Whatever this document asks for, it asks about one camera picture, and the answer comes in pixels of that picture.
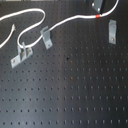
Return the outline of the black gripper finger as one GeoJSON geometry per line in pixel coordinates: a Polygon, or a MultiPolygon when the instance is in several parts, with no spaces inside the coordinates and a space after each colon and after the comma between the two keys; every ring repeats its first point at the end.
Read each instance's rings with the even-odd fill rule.
{"type": "Polygon", "coordinates": [[[101,10],[104,7],[105,0],[94,0],[92,3],[92,7],[95,10],[101,10]]]}

